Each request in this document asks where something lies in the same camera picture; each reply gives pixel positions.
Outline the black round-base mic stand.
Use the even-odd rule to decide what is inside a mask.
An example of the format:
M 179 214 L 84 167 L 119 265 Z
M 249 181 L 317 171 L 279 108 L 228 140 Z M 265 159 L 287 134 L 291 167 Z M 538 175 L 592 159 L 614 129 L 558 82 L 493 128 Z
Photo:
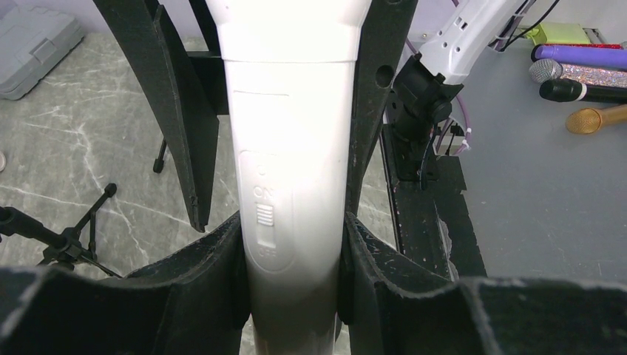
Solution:
M 204 232 L 211 211 L 219 115 L 228 113 L 217 28 L 204 1 L 191 8 L 208 45 L 189 52 L 158 1 L 97 1 L 170 149 L 190 226 Z M 374 1 L 362 28 L 350 128 L 346 210 L 357 213 L 367 165 L 417 2 Z

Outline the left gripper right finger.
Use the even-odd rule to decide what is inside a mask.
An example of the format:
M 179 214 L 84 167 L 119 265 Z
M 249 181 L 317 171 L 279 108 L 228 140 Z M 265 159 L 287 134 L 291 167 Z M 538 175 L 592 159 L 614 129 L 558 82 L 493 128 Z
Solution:
M 346 214 L 339 315 L 352 354 L 624 354 L 626 285 L 428 271 Z

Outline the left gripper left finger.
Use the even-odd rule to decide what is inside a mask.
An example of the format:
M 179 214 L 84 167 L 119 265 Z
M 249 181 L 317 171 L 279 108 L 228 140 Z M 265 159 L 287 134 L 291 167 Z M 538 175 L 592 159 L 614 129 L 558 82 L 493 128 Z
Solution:
M 121 279 L 1 269 L 3 354 L 238 354 L 249 314 L 238 214 Z

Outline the white pipe elbow fitting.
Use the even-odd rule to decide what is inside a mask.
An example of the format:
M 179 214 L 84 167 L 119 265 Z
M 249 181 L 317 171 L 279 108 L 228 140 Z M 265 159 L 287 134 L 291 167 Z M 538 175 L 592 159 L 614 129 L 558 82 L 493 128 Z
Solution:
M 3 152 L 0 152 L 0 172 L 3 172 L 7 165 L 7 159 Z

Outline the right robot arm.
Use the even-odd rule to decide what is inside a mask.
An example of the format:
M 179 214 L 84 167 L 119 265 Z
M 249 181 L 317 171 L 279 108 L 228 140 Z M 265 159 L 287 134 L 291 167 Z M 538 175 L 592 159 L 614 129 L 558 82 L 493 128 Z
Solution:
M 438 124 L 447 120 L 479 55 L 520 7 L 519 1 L 464 1 L 450 20 L 422 44 L 397 74 L 400 100 L 391 118 L 396 171 L 425 190 Z

